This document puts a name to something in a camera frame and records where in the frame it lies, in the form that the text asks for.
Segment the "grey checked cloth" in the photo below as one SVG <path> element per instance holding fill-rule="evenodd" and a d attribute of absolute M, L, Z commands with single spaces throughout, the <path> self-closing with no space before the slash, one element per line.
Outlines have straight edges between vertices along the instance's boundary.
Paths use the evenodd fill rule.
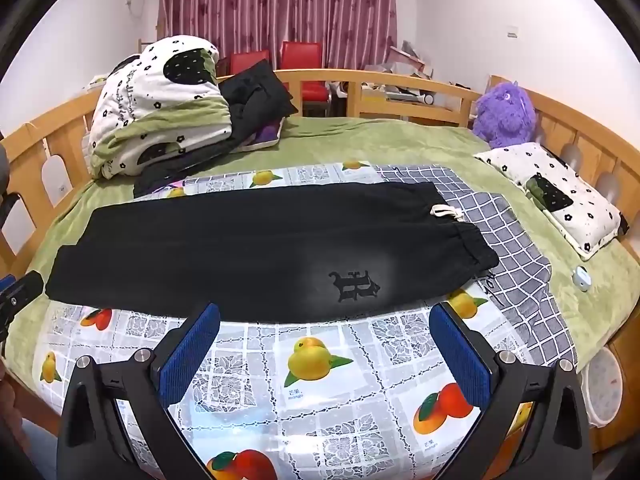
<path fill-rule="evenodd" d="M 550 290 L 551 263 L 526 233 L 506 199 L 475 191 L 443 166 L 378 166 L 388 182 L 431 182 L 446 202 L 475 224 L 499 258 L 482 278 L 464 286 L 484 300 L 465 323 L 496 349 L 514 352 L 526 363 L 578 363 L 577 350 Z"/>

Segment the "folded floral white green quilt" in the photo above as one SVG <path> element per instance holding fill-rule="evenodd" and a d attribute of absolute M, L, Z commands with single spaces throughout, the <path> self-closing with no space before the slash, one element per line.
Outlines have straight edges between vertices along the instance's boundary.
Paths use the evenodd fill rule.
<path fill-rule="evenodd" d="M 208 40 L 178 35 L 114 68 L 88 134 L 90 176 L 137 176 L 154 162 L 227 140 L 232 122 L 216 78 L 218 58 Z"/>

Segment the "black clothes pile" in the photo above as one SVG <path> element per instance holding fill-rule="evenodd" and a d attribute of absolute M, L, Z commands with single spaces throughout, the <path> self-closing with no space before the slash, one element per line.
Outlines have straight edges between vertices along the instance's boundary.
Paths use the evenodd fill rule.
<path fill-rule="evenodd" d="M 213 167 L 265 126 L 297 112 L 288 89 L 266 60 L 226 79 L 219 89 L 229 104 L 231 136 L 146 167 L 134 180 L 134 197 L 150 194 L 170 182 Z"/>

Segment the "fruit print lace tablecloth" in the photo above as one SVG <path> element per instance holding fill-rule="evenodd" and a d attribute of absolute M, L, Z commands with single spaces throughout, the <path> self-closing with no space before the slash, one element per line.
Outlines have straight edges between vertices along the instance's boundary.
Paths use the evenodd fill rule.
<path fill-rule="evenodd" d="M 376 168 L 242 171 L 171 183 L 156 197 L 384 182 Z M 466 321 L 485 301 L 464 286 L 454 305 Z M 476 417 L 454 393 L 430 311 L 420 300 L 355 321 L 224 321 L 171 415 L 203 460 L 233 456 L 253 466 L 268 458 L 281 479 L 426 477 Z"/>

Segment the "maroon striped curtain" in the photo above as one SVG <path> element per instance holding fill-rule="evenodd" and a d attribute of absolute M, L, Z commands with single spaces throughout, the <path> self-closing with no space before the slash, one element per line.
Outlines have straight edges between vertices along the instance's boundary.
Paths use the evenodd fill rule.
<path fill-rule="evenodd" d="M 164 36 L 204 38 L 221 56 L 316 42 L 324 67 L 380 64 L 397 42 L 396 0 L 160 0 Z"/>

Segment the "white round bucket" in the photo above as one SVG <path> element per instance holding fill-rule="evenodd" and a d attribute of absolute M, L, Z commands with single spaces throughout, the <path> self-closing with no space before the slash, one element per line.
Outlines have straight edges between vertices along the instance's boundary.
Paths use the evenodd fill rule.
<path fill-rule="evenodd" d="M 614 353 L 603 347 L 580 372 L 582 396 L 591 426 L 604 428 L 616 417 L 623 400 L 623 375 Z"/>

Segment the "wooden bed frame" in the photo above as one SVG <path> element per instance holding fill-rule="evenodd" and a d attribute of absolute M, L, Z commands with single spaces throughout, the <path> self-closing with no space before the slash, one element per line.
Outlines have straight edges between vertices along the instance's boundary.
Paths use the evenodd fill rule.
<path fill-rule="evenodd" d="M 480 94 L 419 77 L 371 72 L 303 68 L 277 70 L 296 108 L 303 106 L 303 85 L 323 81 L 344 84 L 349 117 L 397 116 L 421 122 L 465 127 Z M 52 221 L 72 202 L 74 192 L 90 179 L 82 138 L 89 130 L 99 89 L 26 122 L 2 141 L 11 167 L 10 191 L 26 211 L 26 240 L 1 243 L 3 273 L 27 269 Z M 557 100 L 531 91 L 541 143 L 577 164 L 578 174 L 612 200 L 629 223 L 620 241 L 639 253 L 639 152 L 621 136 L 591 117 Z"/>

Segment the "floral white pillow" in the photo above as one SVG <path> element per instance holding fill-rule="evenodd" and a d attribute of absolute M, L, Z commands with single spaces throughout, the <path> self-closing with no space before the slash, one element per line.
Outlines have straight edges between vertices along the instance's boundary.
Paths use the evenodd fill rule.
<path fill-rule="evenodd" d="M 532 200 L 582 260 L 618 234 L 622 214 L 565 162 L 535 142 L 476 153 Z"/>

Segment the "small light blue device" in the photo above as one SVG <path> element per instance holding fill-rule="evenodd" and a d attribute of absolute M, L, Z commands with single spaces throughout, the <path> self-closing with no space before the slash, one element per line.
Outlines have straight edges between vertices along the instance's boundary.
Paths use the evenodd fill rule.
<path fill-rule="evenodd" d="M 584 266 L 576 266 L 572 280 L 575 286 L 582 292 L 588 292 L 592 286 L 592 278 Z"/>

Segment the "green bed sheet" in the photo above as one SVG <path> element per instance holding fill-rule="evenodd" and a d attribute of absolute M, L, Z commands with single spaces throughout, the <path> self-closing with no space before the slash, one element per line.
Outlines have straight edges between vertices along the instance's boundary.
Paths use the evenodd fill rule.
<path fill-rule="evenodd" d="M 220 165 L 198 174 L 277 169 L 359 159 L 394 167 L 440 165 L 448 167 L 475 191 L 501 194 L 538 250 L 551 263 L 550 289 L 577 351 L 577 369 L 587 363 L 631 315 L 639 299 L 639 263 L 612 240 L 589 261 L 582 262 L 573 247 L 525 194 L 497 170 L 474 158 L 487 151 L 469 130 L 423 127 L 413 122 L 356 118 L 292 118 L 274 148 L 230 156 Z M 132 199 L 134 180 L 90 181 L 77 190 L 70 206 L 53 221 L 52 231 L 38 248 L 29 269 L 46 280 L 54 256 L 63 244 L 75 243 L 96 207 Z M 582 263 L 592 278 L 588 292 L 573 283 Z M 17 315 L 6 342 L 6 364 L 32 390 L 32 362 L 49 299 L 41 296 Z"/>

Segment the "purple plush toy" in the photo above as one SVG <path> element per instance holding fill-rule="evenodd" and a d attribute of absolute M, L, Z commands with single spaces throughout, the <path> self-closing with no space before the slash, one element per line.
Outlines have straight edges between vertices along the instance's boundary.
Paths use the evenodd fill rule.
<path fill-rule="evenodd" d="M 532 142 L 537 117 L 527 92 L 503 81 L 477 100 L 473 133 L 491 148 Z"/>

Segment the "black sweatpants with white stripe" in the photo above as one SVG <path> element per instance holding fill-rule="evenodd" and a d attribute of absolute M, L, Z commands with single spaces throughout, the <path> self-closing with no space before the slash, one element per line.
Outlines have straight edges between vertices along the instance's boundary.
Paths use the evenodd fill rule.
<path fill-rule="evenodd" d="M 47 295 L 243 323 L 366 318 L 445 296 L 498 264 L 474 224 L 439 217 L 430 182 L 213 192 L 93 211 Z"/>

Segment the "red chair left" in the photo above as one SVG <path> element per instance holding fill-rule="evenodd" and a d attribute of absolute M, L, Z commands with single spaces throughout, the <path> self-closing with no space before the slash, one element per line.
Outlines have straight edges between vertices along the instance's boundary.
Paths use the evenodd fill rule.
<path fill-rule="evenodd" d="M 230 55 L 229 73 L 236 75 L 262 61 L 270 62 L 270 52 L 268 50 L 233 53 Z"/>

